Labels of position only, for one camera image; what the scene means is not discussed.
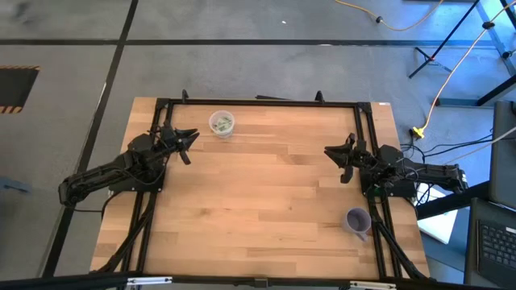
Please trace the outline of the white box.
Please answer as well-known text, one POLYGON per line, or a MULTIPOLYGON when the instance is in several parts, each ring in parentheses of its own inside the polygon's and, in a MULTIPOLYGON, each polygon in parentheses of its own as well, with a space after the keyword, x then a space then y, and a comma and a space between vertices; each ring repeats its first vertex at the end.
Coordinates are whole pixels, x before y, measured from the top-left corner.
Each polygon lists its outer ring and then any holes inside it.
MULTIPOLYGON (((435 188, 430 188, 428 184, 420 184, 417 187, 417 197, 414 202, 415 205, 423 205, 428 201, 445 197, 435 188)), ((425 234, 447 245, 452 236, 453 226, 455 225, 456 215, 458 210, 452 210, 440 215, 418 220, 418 228, 425 234)))

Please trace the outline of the black overhead frame beam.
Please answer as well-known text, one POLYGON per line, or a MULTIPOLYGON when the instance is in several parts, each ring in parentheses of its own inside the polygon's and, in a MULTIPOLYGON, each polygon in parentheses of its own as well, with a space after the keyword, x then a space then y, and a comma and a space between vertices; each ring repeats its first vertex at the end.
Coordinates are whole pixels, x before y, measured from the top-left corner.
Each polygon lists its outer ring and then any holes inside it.
MULTIPOLYGON (((94 272, 84 275, 64 275, 47 278, 0 281, 0 290, 105 290, 127 286, 130 277, 149 277, 138 271, 94 272)), ((252 277, 226 276, 189 276, 171 275, 172 284, 230 284, 251 286, 252 277)), ((334 287, 349 289, 351 281, 372 281, 395 284, 397 290, 505 290, 503 288, 477 287, 467 284, 450 284, 431 279, 411 280, 406 278, 385 277, 378 280, 366 279, 305 279, 305 278, 268 278, 270 286, 334 287)))

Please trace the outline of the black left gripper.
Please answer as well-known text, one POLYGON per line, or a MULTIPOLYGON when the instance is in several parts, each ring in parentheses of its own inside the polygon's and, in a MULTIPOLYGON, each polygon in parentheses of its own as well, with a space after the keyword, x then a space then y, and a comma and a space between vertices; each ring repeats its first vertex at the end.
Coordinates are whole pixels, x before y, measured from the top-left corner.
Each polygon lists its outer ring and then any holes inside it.
POLYGON ((190 164, 187 151, 199 137, 197 129, 180 130, 174 129, 168 123, 163 123, 160 128, 160 138, 164 141, 171 152, 177 152, 185 165, 190 164))

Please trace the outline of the grey computer case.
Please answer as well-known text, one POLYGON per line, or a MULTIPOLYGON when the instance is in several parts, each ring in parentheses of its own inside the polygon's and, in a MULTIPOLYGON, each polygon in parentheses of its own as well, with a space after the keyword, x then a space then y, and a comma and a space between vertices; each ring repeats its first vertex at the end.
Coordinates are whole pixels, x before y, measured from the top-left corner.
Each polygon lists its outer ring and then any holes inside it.
POLYGON ((490 168, 490 199, 516 209, 516 103, 498 101, 494 107, 494 138, 490 168))

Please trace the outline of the black laptop keyboard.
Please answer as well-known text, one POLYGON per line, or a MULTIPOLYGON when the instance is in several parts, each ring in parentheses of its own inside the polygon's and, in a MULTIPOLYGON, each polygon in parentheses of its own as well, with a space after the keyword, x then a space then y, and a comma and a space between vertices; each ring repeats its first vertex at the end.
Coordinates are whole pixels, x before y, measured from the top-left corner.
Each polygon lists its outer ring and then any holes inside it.
POLYGON ((464 283, 516 290, 516 211, 472 200, 464 283))

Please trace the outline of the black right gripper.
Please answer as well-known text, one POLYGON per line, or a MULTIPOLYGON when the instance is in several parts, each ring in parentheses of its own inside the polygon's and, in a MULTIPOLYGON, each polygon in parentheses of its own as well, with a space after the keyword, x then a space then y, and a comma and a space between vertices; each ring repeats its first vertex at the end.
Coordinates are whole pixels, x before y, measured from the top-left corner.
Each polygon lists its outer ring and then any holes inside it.
POLYGON ((356 140, 356 135, 351 133, 344 145, 324 147, 325 151, 330 151, 328 157, 331 160, 336 164, 343 164, 342 182, 351 180, 353 168, 372 170, 379 165, 378 158, 367 151, 365 146, 364 140, 356 140))

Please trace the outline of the purple mug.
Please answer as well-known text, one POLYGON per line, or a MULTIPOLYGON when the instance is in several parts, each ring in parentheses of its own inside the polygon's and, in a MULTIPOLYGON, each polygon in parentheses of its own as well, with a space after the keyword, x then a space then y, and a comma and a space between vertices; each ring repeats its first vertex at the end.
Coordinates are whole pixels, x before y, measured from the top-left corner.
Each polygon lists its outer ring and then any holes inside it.
POLYGON ((369 213, 362 208, 350 208, 343 216, 341 228, 357 236, 362 242, 368 241, 368 231, 371 229, 372 219, 369 213))

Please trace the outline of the clear plastic cup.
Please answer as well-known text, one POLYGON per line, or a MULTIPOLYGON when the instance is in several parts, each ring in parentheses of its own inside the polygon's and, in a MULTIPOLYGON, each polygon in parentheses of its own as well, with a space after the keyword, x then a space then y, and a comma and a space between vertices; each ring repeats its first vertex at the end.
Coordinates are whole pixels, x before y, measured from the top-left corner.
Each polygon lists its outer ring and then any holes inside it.
POLYGON ((217 110, 209 118, 210 129, 220 138, 229 138, 235 126, 234 115, 226 110, 217 110))

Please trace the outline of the silver beam bracket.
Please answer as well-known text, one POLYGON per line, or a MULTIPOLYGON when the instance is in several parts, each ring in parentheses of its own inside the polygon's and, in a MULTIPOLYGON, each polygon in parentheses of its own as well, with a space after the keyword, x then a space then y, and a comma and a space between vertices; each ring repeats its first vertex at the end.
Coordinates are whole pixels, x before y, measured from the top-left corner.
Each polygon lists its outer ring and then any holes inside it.
POLYGON ((351 281, 349 290, 397 290, 397 286, 395 284, 372 281, 351 281))
POLYGON ((127 286, 171 284, 172 282, 172 276, 130 277, 127 279, 127 286))

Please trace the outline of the black hazard-striped floor panel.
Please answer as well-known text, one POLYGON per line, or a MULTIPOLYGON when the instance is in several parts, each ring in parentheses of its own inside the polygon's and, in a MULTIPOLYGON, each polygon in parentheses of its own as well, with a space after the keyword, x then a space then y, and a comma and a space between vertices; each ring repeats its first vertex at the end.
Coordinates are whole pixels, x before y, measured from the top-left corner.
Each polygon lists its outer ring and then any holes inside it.
POLYGON ((23 110, 40 66, 0 66, 0 114, 18 114, 23 110))

